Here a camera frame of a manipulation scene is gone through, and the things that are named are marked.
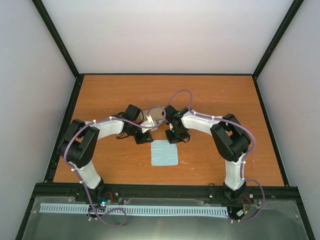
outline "red wire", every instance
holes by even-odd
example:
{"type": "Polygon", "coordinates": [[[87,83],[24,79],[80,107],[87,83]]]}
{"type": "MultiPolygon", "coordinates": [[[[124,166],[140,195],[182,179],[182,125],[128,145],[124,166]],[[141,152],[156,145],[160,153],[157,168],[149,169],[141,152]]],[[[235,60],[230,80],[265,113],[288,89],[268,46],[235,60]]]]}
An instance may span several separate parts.
{"type": "Polygon", "coordinates": [[[111,198],[111,203],[113,204],[114,203],[114,197],[112,196],[112,193],[107,191],[106,193],[103,194],[103,196],[106,196],[106,195],[110,195],[110,198],[111,198]]]}
{"type": "Polygon", "coordinates": [[[250,202],[249,198],[248,198],[247,196],[245,196],[245,195],[242,195],[242,197],[244,197],[244,198],[248,201],[248,203],[249,203],[249,208],[250,208],[251,202],[250,202]]]}

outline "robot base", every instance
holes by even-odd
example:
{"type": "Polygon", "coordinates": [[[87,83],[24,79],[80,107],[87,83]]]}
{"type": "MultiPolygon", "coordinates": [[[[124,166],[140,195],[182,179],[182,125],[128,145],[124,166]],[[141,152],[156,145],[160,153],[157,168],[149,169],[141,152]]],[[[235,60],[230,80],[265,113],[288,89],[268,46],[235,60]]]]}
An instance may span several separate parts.
{"type": "Polygon", "coordinates": [[[241,194],[244,192],[246,188],[246,182],[237,190],[230,189],[225,183],[223,183],[223,192],[224,196],[231,202],[235,201],[241,194]]]}

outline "black joint housing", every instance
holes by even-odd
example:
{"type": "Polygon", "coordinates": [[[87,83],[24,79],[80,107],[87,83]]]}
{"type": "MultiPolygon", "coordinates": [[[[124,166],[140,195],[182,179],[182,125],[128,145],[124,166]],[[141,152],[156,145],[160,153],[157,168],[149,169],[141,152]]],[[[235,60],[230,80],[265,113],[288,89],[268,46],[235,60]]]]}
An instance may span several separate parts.
{"type": "Polygon", "coordinates": [[[104,194],[104,184],[105,182],[101,177],[101,180],[98,186],[95,187],[95,189],[88,188],[92,200],[101,198],[101,196],[104,194]]]}
{"type": "MultiPolygon", "coordinates": [[[[223,119],[240,124],[233,114],[227,114],[223,119]]],[[[251,139],[240,127],[233,124],[220,121],[218,124],[210,128],[216,148],[225,160],[229,162],[237,162],[239,157],[246,153],[249,149],[251,139]]]]}
{"type": "Polygon", "coordinates": [[[137,120],[141,110],[140,108],[133,106],[132,104],[129,104],[129,106],[126,108],[125,112],[122,114],[122,116],[131,121],[134,122],[137,120]]]}
{"type": "MultiPolygon", "coordinates": [[[[75,119],[71,122],[67,128],[65,134],[58,144],[58,154],[62,157],[65,154],[67,145],[70,143],[73,136],[85,126],[85,122],[79,119],[75,119]]],[[[86,166],[92,159],[96,148],[99,135],[99,129],[93,126],[87,127],[82,131],[78,138],[82,138],[79,142],[75,140],[66,155],[67,162],[71,162],[76,165],[77,168],[86,166]]]]}
{"type": "Polygon", "coordinates": [[[243,183],[243,185],[237,189],[237,190],[232,190],[229,188],[225,183],[223,183],[223,192],[224,196],[231,202],[235,201],[238,197],[241,196],[241,194],[244,192],[246,189],[246,182],[243,183]]]}
{"type": "Polygon", "coordinates": [[[168,105],[165,109],[165,119],[172,125],[172,130],[166,130],[165,135],[170,144],[184,142],[184,139],[190,138],[187,128],[182,123],[182,117],[189,110],[184,108],[181,111],[176,110],[173,106],[168,105]]]}
{"type": "MultiPolygon", "coordinates": [[[[119,119],[126,119],[131,122],[135,122],[140,112],[141,112],[140,108],[130,104],[121,116],[120,115],[113,115],[113,116],[119,119]]],[[[121,133],[125,133],[128,136],[133,136],[136,144],[151,143],[154,141],[149,131],[142,133],[142,129],[140,127],[132,125],[129,122],[123,123],[123,129],[121,133]]]]}

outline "orange wood surface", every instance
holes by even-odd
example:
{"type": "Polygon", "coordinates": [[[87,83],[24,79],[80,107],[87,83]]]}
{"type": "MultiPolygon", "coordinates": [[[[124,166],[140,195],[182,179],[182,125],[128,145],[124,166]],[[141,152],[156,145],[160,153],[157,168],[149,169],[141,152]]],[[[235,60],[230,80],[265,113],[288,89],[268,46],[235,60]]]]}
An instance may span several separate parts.
{"type": "MultiPolygon", "coordinates": [[[[214,116],[234,114],[255,135],[256,149],[246,159],[247,179],[256,179],[263,186],[284,185],[251,76],[86,75],[72,119],[104,119],[123,112],[129,104],[142,110],[166,106],[172,94],[181,89],[193,92],[192,109],[214,116]]],[[[182,109],[189,99],[187,92],[179,93],[172,105],[182,109]]],[[[153,139],[165,140],[168,128],[163,124],[151,132],[153,139]]],[[[189,133],[188,143],[177,144],[176,166],[152,166],[150,143],[137,145],[133,137],[116,139],[115,135],[97,142],[93,164],[105,183],[222,185],[225,161],[212,136],[192,129],[189,133]]],[[[54,182],[78,181],[60,159],[54,182]]]]}

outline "black cable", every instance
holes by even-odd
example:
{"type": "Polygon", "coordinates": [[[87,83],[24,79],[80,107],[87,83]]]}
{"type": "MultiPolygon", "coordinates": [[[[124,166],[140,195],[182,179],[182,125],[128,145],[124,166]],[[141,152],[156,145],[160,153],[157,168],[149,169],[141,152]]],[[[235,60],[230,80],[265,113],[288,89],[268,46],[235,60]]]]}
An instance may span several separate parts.
{"type": "Polygon", "coordinates": [[[187,141],[185,141],[184,139],[183,139],[182,141],[186,144],[187,142],[190,141],[190,138],[191,138],[191,137],[189,137],[187,141]]]}
{"type": "Polygon", "coordinates": [[[116,136],[115,138],[116,139],[126,139],[126,138],[130,137],[130,135],[127,135],[127,136],[123,136],[123,135],[124,135],[124,133],[122,133],[120,136],[116,136]]]}
{"type": "Polygon", "coordinates": [[[144,122],[144,119],[145,119],[144,112],[141,111],[141,113],[142,113],[142,118],[141,118],[141,122],[138,123],[139,125],[141,125],[141,124],[144,122]]]}
{"type": "MultiPolygon", "coordinates": [[[[144,122],[145,115],[144,115],[144,112],[143,112],[140,108],[139,108],[139,110],[140,110],[140,112],[142,113],[142,118],[141,118],[141,121],[140,121],[138,124],[141,125],[141,124],[144,122]]],[[[122,116],[123,114],[124,114],[124,112],[121,111],[121,112],[119,112],[117,115],[122,116]]],[[[130,135],[123,136],[124,134],[125,134],[125,133],[123,132],[123,133],[121,133],[120,136],[116,136],[115,138],[116,138],[116,139],[126,139],[126,138],[130,137],[130,135]]]]}

